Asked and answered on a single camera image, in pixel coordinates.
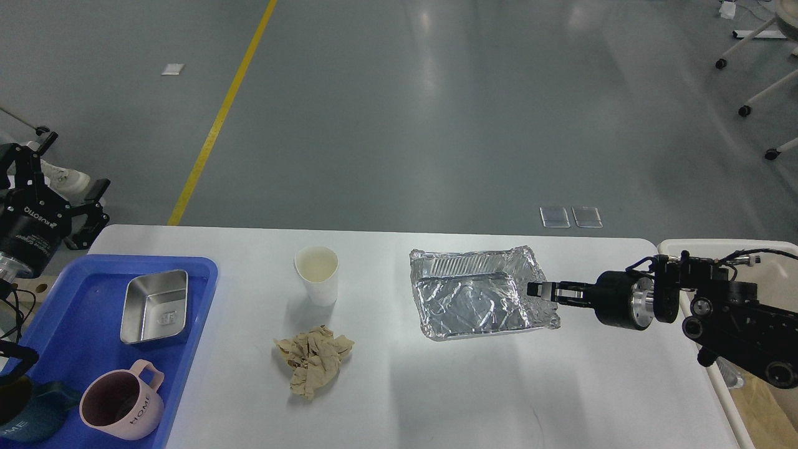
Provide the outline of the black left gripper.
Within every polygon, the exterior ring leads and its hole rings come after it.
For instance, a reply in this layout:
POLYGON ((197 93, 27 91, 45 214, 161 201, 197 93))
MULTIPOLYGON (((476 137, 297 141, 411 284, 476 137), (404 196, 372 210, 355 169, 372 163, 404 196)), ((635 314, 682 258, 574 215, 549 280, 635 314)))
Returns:
POLYGON ((42 156, 57 137, 56 132, 37 131, 31 144, 1 146, 2 268, 14 271, 17 278, 41 275, 62 242, 70 250, 89 249, 110 221, 100 202, 109 179, 94 181, 82 204, 72 208, 46 185, 42 156), (71 233, 70 216, 85 217, 77 232, 71 233))

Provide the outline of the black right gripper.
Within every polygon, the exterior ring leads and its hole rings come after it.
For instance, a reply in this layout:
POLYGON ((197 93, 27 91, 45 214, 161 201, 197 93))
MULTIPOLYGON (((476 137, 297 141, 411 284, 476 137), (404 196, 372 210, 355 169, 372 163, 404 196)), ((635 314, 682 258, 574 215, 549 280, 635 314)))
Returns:
POLYGON ((595 310, 604 325, 643 331, 655 318, 653 279, 628 272, 604 272, 595 284, 529 282, 527 295, 570 307, 595 310))

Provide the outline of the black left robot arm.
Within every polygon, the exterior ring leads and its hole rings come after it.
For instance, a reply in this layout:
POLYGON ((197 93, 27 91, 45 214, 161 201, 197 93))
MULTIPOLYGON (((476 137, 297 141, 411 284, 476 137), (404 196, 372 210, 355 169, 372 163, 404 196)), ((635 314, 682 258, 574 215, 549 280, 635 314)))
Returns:
MULTIPOLYGON (((15 294, 17 279, 41 275, 60 245, 91 247, 109 222, 102 196, 110 181, 95 181, 82 201, 70 202, 46 184, 42 171, 42 157, 58 136, 48 128, 36 133, 31 144, 2 145, 2 299, 15 294)), ((11 362, 2 375, 2 437, 43 440, 63 426, 80 395, 59 381, 31 380, 36 350, 3 339, 2 356, 11 362)))

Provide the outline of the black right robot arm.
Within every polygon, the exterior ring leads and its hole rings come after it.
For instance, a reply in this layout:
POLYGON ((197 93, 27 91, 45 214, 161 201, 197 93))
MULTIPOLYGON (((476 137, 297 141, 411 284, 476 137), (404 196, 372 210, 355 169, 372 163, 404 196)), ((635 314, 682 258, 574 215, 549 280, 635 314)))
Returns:
POLYGON ((761 254, 789 256, 773 248, 738 250, 723 258, 697 258, 686 250, 679 256, 656 254, 603 272, 594 283, 529 282, 527 295, 592 309, 604 325, 644 331, 652 321, 675 322, 680 294, 690 292, 681 329, 698 344, 701 366, 722 358, 776 389, 794 389, 796 313, 761 304, 758 286, 736 278, 738 267, 757 264, 761 254))

